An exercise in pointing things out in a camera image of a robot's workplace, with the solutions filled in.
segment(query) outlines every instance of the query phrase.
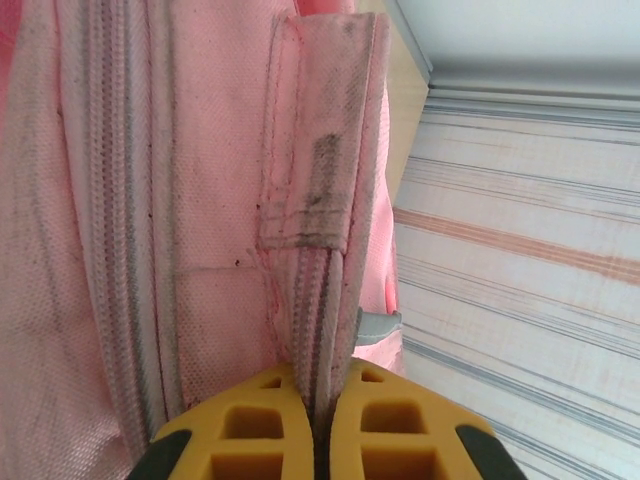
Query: textured nylon fabric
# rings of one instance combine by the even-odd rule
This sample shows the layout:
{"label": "textured nylon fabric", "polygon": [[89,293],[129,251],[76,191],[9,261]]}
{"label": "textured nylon fabric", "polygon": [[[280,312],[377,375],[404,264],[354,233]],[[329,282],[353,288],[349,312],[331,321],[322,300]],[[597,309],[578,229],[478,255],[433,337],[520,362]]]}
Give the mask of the textured nylon fabric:
{"label": "textured nylon fabric", "polygon": [[[63,101],[81,88],[74,84],[78,71],[61,61],[81,41],[78,2],[5,5],[0,479],[123,478],[132,459],[105,377],[80,242],[85,223],[79,224],[76,205],[87,192],[74,192],[70,175],[69,152],[81,150],[72,134],[78,112]],[[151,66],[153,202],[154,211],[160,205],[167,212],[153,220],[156,305],[158,316],[168,318],[160,329],[177,325],[188,407],[288,357],[286,339],[269,321],[273,271],[257,248],[265,109],[274,25],[296,12],[316,13],[317,5],[330,9],[324,13],[353,11],[339,1],[173,0],[157,2],[150,14],[152,59],[167,56]],[[391,313],[397,300],[384,181],[386,102],[381,117],[360,305]],[[160,337],[171,343],[172,332],[165,333]],[[356,348],[356,355],[399,370],[397,333]],[[167,407],[169,416],[180,403]]]}

